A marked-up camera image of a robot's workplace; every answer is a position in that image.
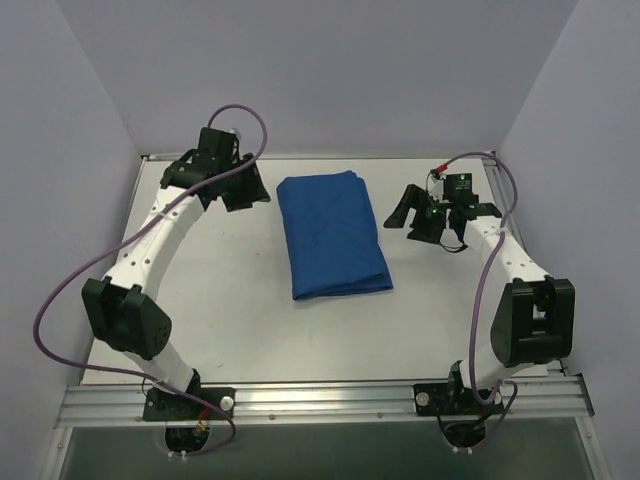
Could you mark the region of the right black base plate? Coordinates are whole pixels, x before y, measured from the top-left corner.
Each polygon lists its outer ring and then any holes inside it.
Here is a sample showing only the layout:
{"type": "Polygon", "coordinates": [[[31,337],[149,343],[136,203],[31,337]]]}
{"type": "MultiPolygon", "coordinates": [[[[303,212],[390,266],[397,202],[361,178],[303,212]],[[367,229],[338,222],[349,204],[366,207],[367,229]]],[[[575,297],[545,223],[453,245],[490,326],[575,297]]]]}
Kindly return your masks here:
{"type": "Polygon", "coordinates": [[[416,383],[412,390],[414,410],[419,417],[480,417],[497,415],[504,411],[502,401],[482,406],[476,402],[469,389],[462,388],[451,393],[444,382],[416,383]]]}

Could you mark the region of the blue surgical drape cloth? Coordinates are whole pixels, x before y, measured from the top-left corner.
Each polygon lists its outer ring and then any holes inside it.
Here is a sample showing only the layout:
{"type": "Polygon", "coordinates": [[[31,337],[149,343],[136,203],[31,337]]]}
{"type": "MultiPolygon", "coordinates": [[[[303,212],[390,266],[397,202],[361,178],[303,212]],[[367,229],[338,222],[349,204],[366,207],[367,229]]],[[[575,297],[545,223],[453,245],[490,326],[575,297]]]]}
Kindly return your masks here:
{"type": "Polygon", "coordinates": [[[366,183],[355,172],[287,177],[276,193],[295,301],[393,288],[366,183]]]}

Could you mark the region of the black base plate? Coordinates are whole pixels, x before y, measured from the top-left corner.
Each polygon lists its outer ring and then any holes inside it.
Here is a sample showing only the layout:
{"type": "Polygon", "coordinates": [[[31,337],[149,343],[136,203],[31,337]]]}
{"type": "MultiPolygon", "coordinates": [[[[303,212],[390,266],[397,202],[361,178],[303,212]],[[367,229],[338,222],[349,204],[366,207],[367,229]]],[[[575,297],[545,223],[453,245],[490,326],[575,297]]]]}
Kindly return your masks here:
{"type": "Polygon", "coordinates": [[[414,410],[419,417],[480,417],[497,415],[504,411],[502,401],[482,406],[476,402],[469,389],[462,388],[451,393],[444,382],[416,383],[412,390],[414,410]]]}
{"type": "MultiPolygon", "coordinates": [[[[195,396],[215,405],[229,416],[233,415],[236,390],[229,386],[201,387],[195,396]]],[[[195,421],[205,409],[203,405],[184,396],[165,392],[156,387],[146,391],[142,419],[149,422],[195,421]]]]}

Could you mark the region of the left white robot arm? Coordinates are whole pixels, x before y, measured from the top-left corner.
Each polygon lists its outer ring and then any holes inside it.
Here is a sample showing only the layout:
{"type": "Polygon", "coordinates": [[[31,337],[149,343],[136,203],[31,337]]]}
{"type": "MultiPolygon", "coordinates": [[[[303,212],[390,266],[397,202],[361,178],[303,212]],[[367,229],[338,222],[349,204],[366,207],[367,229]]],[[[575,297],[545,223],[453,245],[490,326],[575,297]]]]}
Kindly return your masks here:
{"type": "Polygon", "coordinates": [[[200,411],[200,380],[171,344],[172,321],[156,299],[178,247],[211,203],[233,212],[269,201],[253,155],[240,154],[239,144],[234,130],[202,128],[197,147],[164,170],[136,239],[81,292],[94,337],[153,377],[179,419],[200,411]]]}

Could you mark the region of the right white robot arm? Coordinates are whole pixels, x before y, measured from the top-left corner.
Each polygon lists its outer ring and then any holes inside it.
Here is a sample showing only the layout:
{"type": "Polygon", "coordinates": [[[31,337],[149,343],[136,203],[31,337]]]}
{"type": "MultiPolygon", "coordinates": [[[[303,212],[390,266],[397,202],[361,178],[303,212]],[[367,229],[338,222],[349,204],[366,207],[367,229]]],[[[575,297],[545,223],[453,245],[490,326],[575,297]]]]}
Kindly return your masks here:
{"type": "Polygon", "coordinates": [[[573,349],[576,292],[572,282],[540,267],[506,226],[506,215],[466,191],[438,199],[415,184],[405,188],[385,220],[409,227],[408,239],[437,244],[451,230],[482,263],[471,314],[468,354],[460,378],[444,388],[455,412],[493,402],[501,385],[535,365],[564,359],[573,349]]]}

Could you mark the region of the aluminium front rail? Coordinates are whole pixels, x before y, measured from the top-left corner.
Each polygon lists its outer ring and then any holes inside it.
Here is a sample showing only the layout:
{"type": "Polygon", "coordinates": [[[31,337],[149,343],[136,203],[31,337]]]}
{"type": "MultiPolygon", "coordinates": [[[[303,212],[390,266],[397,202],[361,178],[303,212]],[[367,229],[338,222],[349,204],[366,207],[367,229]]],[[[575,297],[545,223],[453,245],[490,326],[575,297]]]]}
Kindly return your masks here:
{"type": "MultiPolygon", "coordinates": [[[[312,383],[239,383],[234,423],[317,424],[411,422],[417,420],[476,419],[476,416],[419,417],[414,410],[412,386],[438,381],[397,380],[312,383]]],[[[142,419],[146,391],[133,384],[70,387],[56,420],[59,428],[92,427],[193,427],[223,424],[229,416],[219,408],[204,410],[195,421],[149,422],[142,419]]],[[[520,377],[502,386],[492,403],[502,401],[504,411],[518,418],[591,417],[584,380],[566,376],[558,369],[546,377],[520,377]]]]}

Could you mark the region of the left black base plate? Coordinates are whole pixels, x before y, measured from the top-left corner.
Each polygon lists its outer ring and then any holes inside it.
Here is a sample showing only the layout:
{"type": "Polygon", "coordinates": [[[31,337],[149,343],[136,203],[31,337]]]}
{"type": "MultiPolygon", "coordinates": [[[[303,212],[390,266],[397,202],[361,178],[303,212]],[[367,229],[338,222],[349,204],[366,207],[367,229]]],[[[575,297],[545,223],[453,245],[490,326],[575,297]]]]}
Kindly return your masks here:
{"type": "MultiPolygon", "coordinates": [[[[236,390],[229,386],[201,387],[195,396],[215,405],[229,416],[233,415],[236,390]]],[[[195,421],[205,409],[203,405],[184,396],[165,392],[156,387],[146,391],[142,419],[149,422],[195,421]]]]}

